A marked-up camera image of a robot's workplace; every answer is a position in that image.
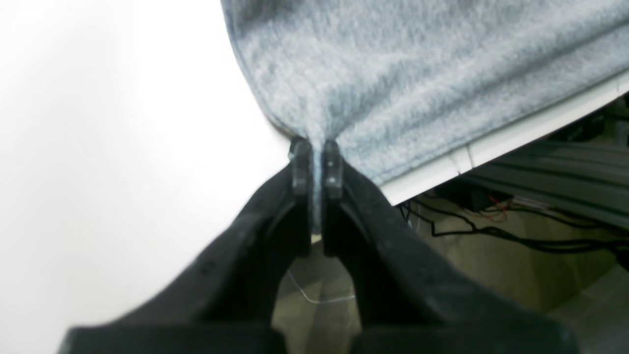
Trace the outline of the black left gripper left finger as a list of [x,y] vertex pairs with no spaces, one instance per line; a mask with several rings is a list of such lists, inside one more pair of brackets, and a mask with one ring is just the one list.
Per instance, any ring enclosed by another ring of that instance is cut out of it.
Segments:
[[121,318],[72,328],[61,354],[285,354],[270,321],[283,276],[311,248],[312,145],[289,164],[170,284]]

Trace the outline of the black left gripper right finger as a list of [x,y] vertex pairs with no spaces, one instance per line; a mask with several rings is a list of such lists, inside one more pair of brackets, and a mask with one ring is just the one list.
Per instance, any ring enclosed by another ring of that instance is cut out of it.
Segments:
[[350,274],[361,332],[353,354],[577,354],[571,330],[463,275],[407,226],[326,141],[324,253]]

